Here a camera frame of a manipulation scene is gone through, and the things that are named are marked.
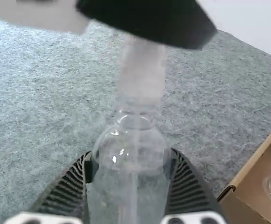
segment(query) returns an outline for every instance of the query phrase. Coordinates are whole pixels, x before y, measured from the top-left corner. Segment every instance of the gray carpet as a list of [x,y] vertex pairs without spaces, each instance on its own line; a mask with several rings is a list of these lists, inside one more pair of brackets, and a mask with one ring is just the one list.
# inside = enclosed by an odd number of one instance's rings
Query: gray carpet
[[[113,116],[122,36],[0,22],[0,223],[91,150]],[[219,32],[199,52],[168,49],[157,120],[217,195],[271,131],[271,56]]]

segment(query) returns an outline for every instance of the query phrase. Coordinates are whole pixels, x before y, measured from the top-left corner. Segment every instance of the black lid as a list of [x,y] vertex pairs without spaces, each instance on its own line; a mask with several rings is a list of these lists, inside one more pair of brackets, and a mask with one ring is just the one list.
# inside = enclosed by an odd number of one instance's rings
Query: black lid
[[84,15],[143,38],[199,49],[216,28],[195,0],[79,0]]

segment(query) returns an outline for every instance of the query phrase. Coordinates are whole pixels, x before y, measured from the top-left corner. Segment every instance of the brown cardboard box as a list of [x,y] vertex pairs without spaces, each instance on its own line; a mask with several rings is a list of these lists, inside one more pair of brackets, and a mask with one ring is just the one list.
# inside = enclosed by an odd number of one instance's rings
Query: brown cardboard box
[[229,224],[271,224],[271,199],[263,179],[271,172],[271,134],[219,195]]

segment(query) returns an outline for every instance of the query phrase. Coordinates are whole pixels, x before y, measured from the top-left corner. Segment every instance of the clear plastic tube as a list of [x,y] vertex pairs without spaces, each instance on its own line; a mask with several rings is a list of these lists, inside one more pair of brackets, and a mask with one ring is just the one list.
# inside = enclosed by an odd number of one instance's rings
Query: clear plastic tube
[[163,217],[170,149],[154,126],[164,88],[164,47],[127,37],[116,122],[95,143],[91,224],[158,224]]

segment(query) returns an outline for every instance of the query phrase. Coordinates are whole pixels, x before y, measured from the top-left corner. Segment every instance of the black plastic holder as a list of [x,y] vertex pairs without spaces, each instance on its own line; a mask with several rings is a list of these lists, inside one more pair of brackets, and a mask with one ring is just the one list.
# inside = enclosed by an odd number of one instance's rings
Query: black plastic holder
[[[179,151],[172,149],[173,172],[164,215],[222,210],[202,176]],[[79,157],[39,196],[30,212],[77,217],[90,223],[86,184],[92,180],[91,152]]]

